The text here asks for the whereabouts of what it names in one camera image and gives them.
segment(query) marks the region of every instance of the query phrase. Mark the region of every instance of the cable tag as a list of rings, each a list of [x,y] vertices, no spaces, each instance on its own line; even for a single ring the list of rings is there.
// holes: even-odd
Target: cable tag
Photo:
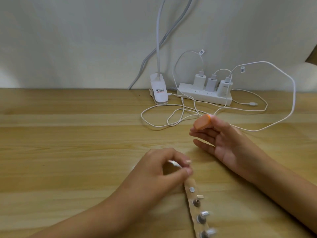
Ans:
[[[204,51],[203,49],[201,49],[201,51],[199,52],[199,56],[203,55],[204,52],[205,52],[205,51]]]

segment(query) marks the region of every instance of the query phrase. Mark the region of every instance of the hand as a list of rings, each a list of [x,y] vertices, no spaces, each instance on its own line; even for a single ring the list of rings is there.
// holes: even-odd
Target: hand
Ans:
[[[168,160],[176,161],[183,168],[163,175],[162,166]],[[147,212],[193,174],[188,161],[187,156],[173,148],[150,150],[142,157],[119,188],[105,200],[119,207],[116,219],[122,228]]]
[[[212,144],[193,140],[196,146],[214,155],[225,166],[251,183],[256,182],[257,173],[271,161],[247,136],[216,116],[211,116],[208,128],[191,128],[189,135]]]

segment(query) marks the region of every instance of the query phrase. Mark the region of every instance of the person's left hand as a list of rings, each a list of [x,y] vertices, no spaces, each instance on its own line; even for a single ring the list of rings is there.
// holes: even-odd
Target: person's left hand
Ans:
[[[168,160],[176,161],[183,168],[163,175],[162,166]],[[147,212],[193,174],[189,160],[173,148],[150,150],[141,158],[119,188],[105,200],[119,207],[114,219],[120,221],[122,228]]]

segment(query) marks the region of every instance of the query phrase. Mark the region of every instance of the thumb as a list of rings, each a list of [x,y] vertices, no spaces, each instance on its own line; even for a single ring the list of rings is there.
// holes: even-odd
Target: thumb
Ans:
[[[222,132],[231,142],[236,144],[241,142],[242,134],[237,132],[229,123],[219,119],[217,116],[211,116],[211,123],[214,125],[214,128]]]
[[[180,184],[183,184],[184,181],[193,174],[193,170],[190,167],[181,168],[178,171],[166,175],[165,178],[165,188],[166,192],[169,192],[173,188],[177,187]]]

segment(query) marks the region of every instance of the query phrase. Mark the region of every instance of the white wall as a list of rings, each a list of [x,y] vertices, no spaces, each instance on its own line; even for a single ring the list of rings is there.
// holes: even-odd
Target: white wall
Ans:
[[[167,0],[161,37],[188,0]],[[0,87],[127,88],[155,47],[161,0],[0,0]],[[317,0],[193,0],[161,50],[161,70],[185,50],[206,51],[204,70],[267,60],[294,76],[299,91],[317,91],[317,66],[304,63],[317,44]],[[192,82],[199,58],[186,54],[178,81]],[[149,88],[156,57],[134,88]],[[236,88],[291,89],[269,66],[236,73]]]

